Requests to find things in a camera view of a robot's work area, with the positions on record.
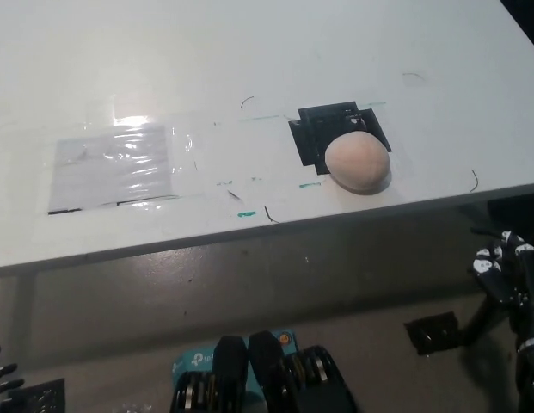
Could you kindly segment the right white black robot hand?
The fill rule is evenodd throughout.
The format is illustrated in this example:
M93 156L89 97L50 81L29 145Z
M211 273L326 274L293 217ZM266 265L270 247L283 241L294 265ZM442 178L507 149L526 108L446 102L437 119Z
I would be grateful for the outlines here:
M513 231L473 228L490 243L478 250L471 272L488 302L509 314L518 351L534 347L534 246Z

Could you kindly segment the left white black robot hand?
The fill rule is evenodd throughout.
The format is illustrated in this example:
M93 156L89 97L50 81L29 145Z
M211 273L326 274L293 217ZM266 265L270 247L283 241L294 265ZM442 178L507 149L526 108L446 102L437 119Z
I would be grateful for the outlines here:
M24 379L12 379L9 376L18 369L17 363L9 363L0 366L0 413L14 412L25 402L23 398L9 395L10 391L21 388L25 384Z

